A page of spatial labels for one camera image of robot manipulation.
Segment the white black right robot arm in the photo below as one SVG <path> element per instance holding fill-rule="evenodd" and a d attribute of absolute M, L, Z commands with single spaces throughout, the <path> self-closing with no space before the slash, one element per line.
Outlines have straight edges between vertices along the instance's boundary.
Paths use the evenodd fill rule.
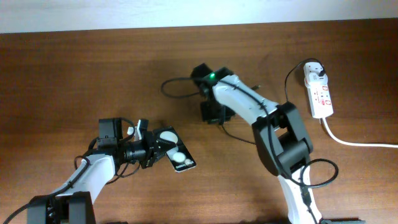
<path fill-rule="evenodd" d="M 289 222 L 324 223 L 309 183 L 313 144 L 295 105 L 264 98 L 226 67 L 214 71 L 200 64 L 189 80 L 206 98 L 200 106 L 204 122 L 223 124 L 238 115 L 251 126 L 262 164 L 282 187 Z"/>

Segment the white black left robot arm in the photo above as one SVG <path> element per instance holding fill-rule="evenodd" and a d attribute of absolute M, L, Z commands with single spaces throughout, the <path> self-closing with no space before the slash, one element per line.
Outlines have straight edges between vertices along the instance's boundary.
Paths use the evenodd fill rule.
<path fill-rule="evenodd" d="M 145 169 L 174 148 L 178 137 L 166 131 L 143 131 L 134 141 L 100 138 L 97 149 L 80 156 L 81 164 L 71 177 L 48 195 L 39 195 L 26 205 L 28 223 L 95 223 L 93 204 L 118 174 L 122 164 L 139 163 Z"/>

